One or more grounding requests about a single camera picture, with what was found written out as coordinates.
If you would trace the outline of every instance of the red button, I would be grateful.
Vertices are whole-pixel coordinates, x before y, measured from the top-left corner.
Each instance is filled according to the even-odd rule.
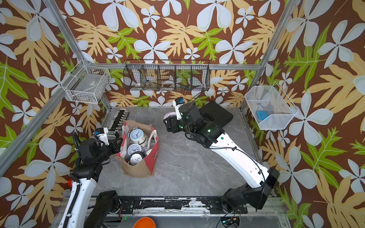
[[[72,187],[72,179],[70,179],[70,180],[67,182],[67,185],[68,185],[69,187]]]

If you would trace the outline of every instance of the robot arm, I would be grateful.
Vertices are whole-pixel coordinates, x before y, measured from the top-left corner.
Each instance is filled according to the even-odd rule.
[[[82,142],[77,135],[73,135],[78,158],[75,161],[76,168],[69,174],[73,180],[70,199],[58,228],[99,228],[108,212],[119,208],[115,191],[100,193],[92,211],[98,216],[89,216],[84,226],[90,197],[98,182],[103,162],[112,154],[120,152],[122,139],[108,140],[107,134],[107,129],[98,128],[94,132],[97,140],[90,138]]]
[[[239,148],[214,122],[201,116],[195,104],[183,104],[183,98],[176,98],[173,105],[176,117],[168,115],[164,119],[167,131],[184,131],[189,140],[196,141],[223,157],[246,180],[246,184],[229,189],[222,197],[222,206],[226,212],[232,212],[238,206],[249,203],[256,209],[262,209],[279,177],[276,169],[267,169]]]

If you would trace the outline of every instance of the blue object in basket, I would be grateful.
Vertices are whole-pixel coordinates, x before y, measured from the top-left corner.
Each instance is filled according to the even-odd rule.
[[[259,120],[264,120],[267,117],[269,117],[269,114],[267,111],[257,111],[256,114],[257,114],[257,117]]]

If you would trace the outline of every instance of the white wire basket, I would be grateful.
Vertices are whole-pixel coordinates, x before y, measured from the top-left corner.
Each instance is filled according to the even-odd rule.
[[[254,86],[245,94],[245,99],[261,130],[283,130],[298,112],[298,107],[277,84],[278,90],[271,85]]]
[[[110,74],[107,68],[78,63],[71,73],[72,80],[64,87],[71,101],[97,104],[109,85]]]

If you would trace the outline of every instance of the gray marble floor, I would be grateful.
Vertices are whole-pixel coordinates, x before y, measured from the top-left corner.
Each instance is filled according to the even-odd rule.
[[[93,195],[116,190],[124,196],[217,196],[245,183],[242,176],[215,152],[185,138],[167,132],[163,116],[173,108],[128,108],[129,120],[151,124],[160,140],[155,175],[133,178],[123,174],[120,162],[111,156],[103,167]],[[224,127],[230,138],[254,158],[238,108],[228,108],[234,117]]]

